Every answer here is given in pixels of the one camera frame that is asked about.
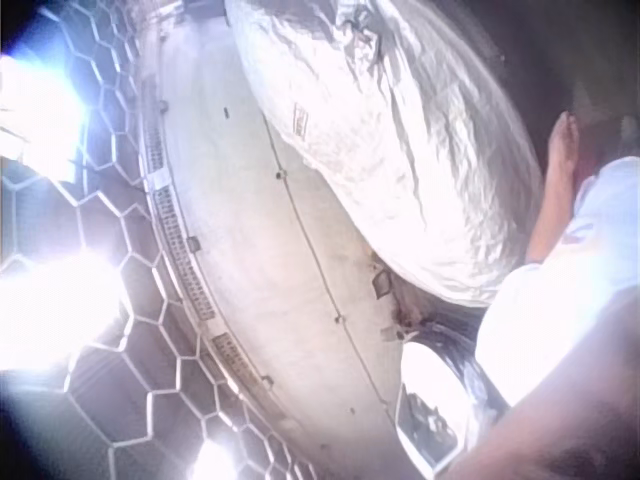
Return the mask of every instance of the hand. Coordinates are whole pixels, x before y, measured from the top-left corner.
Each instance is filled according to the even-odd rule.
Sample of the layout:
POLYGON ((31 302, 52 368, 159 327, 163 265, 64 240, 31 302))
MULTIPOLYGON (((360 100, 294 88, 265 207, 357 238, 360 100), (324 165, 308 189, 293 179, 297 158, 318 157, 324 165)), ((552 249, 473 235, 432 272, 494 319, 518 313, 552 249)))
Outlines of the hand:
POLYGON ((562 112, 549 137, 548 176, 573 180, 578 165, 580 133, 576 117, 562 112))

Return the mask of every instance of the hexagonal grid pattern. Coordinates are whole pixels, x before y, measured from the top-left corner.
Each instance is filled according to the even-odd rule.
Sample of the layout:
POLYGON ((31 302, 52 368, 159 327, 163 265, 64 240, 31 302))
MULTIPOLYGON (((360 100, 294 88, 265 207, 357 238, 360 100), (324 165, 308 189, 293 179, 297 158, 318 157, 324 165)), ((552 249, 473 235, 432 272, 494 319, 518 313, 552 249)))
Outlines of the hexagonal grid pattern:
MULTIPOLYGON (((19 51, 65 73, 87 108, 86 133, 73 182, 3 160, 0 275, 87 247, 120 270, 129 304, 81 352, 5 376, 16 424, 65 478, 187 478, 206 439, 229 451, 238 478, 316 478, 231 386, 156 236, 140 169, 132 14, 145 20, 158 4, 56 5, 40 11, 19 51)), ((213 315, 204 296, 195 300, 213 315)))

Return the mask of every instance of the silver insulation blanket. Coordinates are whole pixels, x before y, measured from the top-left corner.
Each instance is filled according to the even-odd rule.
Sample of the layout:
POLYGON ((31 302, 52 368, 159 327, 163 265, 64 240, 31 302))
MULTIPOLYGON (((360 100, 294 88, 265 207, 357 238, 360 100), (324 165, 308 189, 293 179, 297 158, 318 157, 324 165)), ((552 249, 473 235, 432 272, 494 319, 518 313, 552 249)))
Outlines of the silver insulation blanket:
POLYGON ((378 255, 445 300, 488 305, 522 261, 541 174, 447 19, 420 0, 227 0, 227 13, 265 116, 378 255))

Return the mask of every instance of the vent grille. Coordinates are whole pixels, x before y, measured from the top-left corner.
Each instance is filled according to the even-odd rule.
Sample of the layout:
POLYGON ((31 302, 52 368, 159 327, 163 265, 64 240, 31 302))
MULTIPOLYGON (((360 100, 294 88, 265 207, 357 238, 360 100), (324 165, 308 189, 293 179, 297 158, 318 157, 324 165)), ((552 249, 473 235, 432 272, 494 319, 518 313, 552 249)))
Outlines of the vent grille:
POLYGON ((193 303, 200 319, 210 320, 215 317, 215 310, 207 296, 202 281, 198 278, 198 274, 193 267, 189 250, 187 249, 187 242, 178 222, 178 214, 170 187, 163 187, 153 192, 153 200, 169 251, 189 299, 193 303))
POLYGON ((164 167, 157 96, 156 79, 153 75, 148 75, 142 80, 143 132, 148 173, 156 172, 164 167))
POLYGON ((267 413, 268 418, 275 422, 284 420, 286 418, 284 411, 273 401, 265 386, 254 375, 253 370, 245 360, 231 335, 223 333, 222 335, 214 337, 212 342, 221 357, 222 363, 229 368, 242 385, 251 392, 251 395, 267 413))

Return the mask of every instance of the white fabric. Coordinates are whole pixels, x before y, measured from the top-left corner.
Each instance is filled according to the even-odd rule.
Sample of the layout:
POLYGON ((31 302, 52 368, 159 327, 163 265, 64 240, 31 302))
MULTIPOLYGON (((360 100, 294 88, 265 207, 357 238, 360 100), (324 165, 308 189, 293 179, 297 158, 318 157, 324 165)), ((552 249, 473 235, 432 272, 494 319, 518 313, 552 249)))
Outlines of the white fabric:
POLYGON ((487 306, 523 258, 541 176, 518 114, 447 19, 421 0, 226 6, 266 117, 373 249, 414 285, 487 306))
POLYGON ((476 359, 509 404, 558 365, 616 292, 638 285, 639 165, 628 157, 587 179, 547 260, 511 273, 487 311, 476 359))

